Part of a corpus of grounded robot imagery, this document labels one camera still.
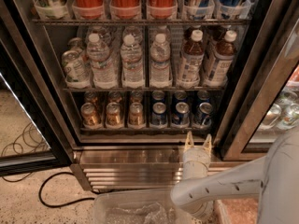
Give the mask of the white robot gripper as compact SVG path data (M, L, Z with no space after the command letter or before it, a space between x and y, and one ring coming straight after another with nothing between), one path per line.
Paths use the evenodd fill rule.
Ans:
M183 153L183 179L207 176L211 163L212 136L209 133L202 147L194 147L192 132L188 131Z

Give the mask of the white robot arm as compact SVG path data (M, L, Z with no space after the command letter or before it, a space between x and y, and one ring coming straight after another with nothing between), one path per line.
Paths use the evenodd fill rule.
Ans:
M299 130L279 136L259 159L209 175L211 138L197 146L187 135L183 177L171 190L173 204L202 219L212 202L223 199L259 199L256 224L299 223Z

